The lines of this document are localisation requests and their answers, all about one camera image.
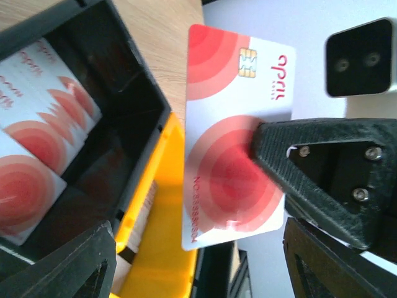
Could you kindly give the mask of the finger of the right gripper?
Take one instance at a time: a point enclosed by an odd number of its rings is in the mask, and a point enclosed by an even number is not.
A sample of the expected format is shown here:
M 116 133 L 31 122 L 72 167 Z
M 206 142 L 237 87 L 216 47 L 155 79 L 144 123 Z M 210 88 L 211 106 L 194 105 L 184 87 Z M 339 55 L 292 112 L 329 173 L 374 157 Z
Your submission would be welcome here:
M 394 119 L 262 123 L 251 158 L 293 216 L 363 250 L 396 236 Z

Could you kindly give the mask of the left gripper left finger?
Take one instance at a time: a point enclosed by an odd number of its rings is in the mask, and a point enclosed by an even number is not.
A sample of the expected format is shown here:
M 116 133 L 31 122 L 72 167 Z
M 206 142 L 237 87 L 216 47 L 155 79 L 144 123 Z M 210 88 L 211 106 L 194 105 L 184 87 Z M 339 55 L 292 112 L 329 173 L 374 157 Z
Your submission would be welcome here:
M 109 297 L 116 267 L 108 221 L 37 262 L 1 250 L 1 297 Z

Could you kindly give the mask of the red white credit card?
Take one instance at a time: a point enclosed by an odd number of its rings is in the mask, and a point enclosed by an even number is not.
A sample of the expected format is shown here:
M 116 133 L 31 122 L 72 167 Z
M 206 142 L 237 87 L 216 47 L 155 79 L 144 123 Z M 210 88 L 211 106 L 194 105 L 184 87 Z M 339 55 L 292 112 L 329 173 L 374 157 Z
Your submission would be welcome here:
M 261 123 L 291 118 L 293 47 L 206 25 L 189 29 L 182 248 L 282 226 L 283 192 L 250 159 Z

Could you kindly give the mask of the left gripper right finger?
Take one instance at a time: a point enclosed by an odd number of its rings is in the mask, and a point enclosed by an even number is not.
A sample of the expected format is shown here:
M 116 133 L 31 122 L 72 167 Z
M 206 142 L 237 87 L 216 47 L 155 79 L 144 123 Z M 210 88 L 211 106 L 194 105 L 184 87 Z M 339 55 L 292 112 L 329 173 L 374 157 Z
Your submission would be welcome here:
M 304 220 L 288 218 L 283 248 L 295 297 L 396 297 L 396 275 Z

